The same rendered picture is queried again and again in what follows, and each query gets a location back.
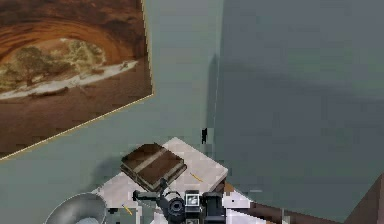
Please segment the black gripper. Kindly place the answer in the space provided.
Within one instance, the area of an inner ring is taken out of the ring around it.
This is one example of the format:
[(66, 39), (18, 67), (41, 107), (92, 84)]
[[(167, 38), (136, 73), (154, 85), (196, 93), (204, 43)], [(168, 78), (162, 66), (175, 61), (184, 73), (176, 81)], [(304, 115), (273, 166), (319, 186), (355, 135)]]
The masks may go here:
[(181, 194), (172, 190), (167, 181), (162, 178), (160, 180), (160, 196), (157, 192), (141, 192), (135, 190), (132, 195), (134, 201), (149, 200), (157, 201), (168, 224), (184, 224), (185, 223), (185, 201)]

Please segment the brown hardback book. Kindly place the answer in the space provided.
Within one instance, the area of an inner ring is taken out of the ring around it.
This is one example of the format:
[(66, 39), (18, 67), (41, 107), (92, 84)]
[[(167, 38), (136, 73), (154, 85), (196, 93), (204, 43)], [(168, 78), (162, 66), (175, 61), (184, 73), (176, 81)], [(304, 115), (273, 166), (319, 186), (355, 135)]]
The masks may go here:
[(143, 189), (156, 192), (160, 180), (173, 182), (187, 168), (185, 161), (165, 147), (143, 144), (121, 159), (120, 169)]

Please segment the white table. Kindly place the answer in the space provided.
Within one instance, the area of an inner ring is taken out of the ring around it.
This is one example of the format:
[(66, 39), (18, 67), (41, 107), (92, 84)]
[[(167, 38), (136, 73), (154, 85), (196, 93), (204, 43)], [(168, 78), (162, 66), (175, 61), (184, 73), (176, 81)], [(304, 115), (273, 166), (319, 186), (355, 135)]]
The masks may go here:
[[(227, 168), (177, 137), (166, 142), (164, 147), (183, 158), (187, 165), (187, 169), (170, 184), (172, 190), (181, 194), (184, 194), (187, 189), (196, 189), (200, 192), (212, 191), (227, 177)], [(201, 178), (203, 182), (193, 178), (190, 172)], [(101, 187), (95, 189), (94, 193), (102, 196), (108, 207), (121, 208), (128, 214), (122, 207), (122, 204), (126, 205), (133, 212), (135, 224), (144, 224), (142, 218), (145, 205), (132, 200), (134, 190), (143, 191), (143, 188), (120, 172)], [(264, 221), (260, 221), (256, 217), (234, 211), (234, 208), (248, 208), (250, 206), (250, 200), (236, 190), (230, 192), (229, 195), (224, 195), (223, 203), (227, 212), (227, 224), (265, 224)]]

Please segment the grey lamp shade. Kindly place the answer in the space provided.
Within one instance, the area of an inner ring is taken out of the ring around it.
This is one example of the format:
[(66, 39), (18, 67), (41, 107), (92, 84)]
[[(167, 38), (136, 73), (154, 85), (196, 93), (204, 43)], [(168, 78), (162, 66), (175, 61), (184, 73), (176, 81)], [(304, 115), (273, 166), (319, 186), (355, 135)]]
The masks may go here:
[(44, 224), (105, 224), (107, 204), (94, 193), (80, 193), (59, 204)]

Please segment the brown framed landscape picture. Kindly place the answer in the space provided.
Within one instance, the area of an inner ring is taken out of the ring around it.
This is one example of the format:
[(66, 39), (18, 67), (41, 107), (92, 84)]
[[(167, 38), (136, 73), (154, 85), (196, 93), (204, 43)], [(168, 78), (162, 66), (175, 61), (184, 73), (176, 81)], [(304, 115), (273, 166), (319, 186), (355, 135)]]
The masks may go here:
[(143, 0), (0, 0), (0, 160), (153, 93)]

